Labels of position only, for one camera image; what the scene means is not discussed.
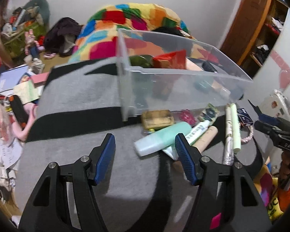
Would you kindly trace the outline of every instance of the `white tube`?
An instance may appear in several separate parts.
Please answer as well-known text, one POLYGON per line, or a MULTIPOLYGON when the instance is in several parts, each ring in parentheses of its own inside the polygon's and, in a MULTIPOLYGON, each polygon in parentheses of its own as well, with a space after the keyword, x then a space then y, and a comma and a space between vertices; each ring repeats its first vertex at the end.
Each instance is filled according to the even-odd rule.
POLYGON ((232 131, 233 131, 233 152, 238 153, 241 150, 240 123, 237 116, 236 104, 231 104, 232 131))
MULTIPOLYGON (((209 120, 205 120, 203 122, 200 122, 191 130, 191 132, 189 134, 187 134, 185 136, 185 138, 188 141, 189 145, 194 144, 197 141, 197 139, 199 137, 201 137, 203 133, 206 132, 206 130, 209 127, 209 124, 210 124, 209 120)), ((178 160, 178 154, 177 154, 177 152, 175 150, 175 146, 174 145, 169 146, 167 148, 164 148, 164 149, 162 149, 162 151, 164 153, 166 153, 167 155, 169 155, 173 160, 178 160)))

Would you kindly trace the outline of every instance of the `metal screw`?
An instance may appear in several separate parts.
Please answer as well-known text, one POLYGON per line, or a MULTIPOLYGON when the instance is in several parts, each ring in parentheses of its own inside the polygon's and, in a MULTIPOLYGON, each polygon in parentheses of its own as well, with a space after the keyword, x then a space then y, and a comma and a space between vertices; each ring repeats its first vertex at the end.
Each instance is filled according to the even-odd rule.
POLYGON ((242 167, 243 167, 243 165, 242 165, 241 163, 239 163, 239 162, 235 162, 235 163, 234 163, 234 166, 235 166, 236 168, 242 168, 242 167))
POLYGON ((49 163, 49 168, 55 168, 57 166, 56 162, 49 163))
POLYGON ((209 162, 211 159, 210 159, 209 157, 207 157, 207 156, 203 156, 203 157, 201 158, 201 160, 202 160, 203 162, 209 162))
POLYGON ((87 161, 89 161, 89 157, 88 156, 83 156, 83 157, 81 157, 81 161, 82 162, 87 162, 87 161))

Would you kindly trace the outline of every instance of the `patchwork blanket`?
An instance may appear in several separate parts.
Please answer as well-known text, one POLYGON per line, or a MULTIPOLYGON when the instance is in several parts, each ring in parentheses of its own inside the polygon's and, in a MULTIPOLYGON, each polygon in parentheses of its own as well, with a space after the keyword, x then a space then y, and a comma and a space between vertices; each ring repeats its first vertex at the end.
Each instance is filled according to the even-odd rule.
POLYGON ((118 29, 152 31, 166 26, 189 35, 186 24, 172 10, 157 4, 128 3, 107 6, 83 27, 69 63, 116 55, 118 29))

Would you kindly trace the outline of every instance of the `sticker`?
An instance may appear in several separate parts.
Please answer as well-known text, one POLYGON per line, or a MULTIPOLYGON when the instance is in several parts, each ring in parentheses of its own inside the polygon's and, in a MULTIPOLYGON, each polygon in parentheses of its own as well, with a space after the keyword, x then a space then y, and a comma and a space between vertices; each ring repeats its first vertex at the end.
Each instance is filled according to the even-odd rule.
POLYGON ((274 109, 274 108, 276 108, 277 107, 277 102, 276 101, 273 101, 272 102, 272 108, 274 109))

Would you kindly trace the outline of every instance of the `clear plastic bin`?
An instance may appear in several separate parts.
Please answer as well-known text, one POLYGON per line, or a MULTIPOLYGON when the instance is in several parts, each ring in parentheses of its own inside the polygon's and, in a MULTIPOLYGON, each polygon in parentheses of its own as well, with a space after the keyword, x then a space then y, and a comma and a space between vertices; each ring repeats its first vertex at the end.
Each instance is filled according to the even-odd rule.
POLYGON ((252 79, 217 48, 188 38, 148 31, 120 29, 117 70, 123 120, 145 110, 201 109, 234 102, 252 79), (186 50, 186 56, 202 67, 209 61, 218 71, 157 69, 131 66, 129 56, 186 50))

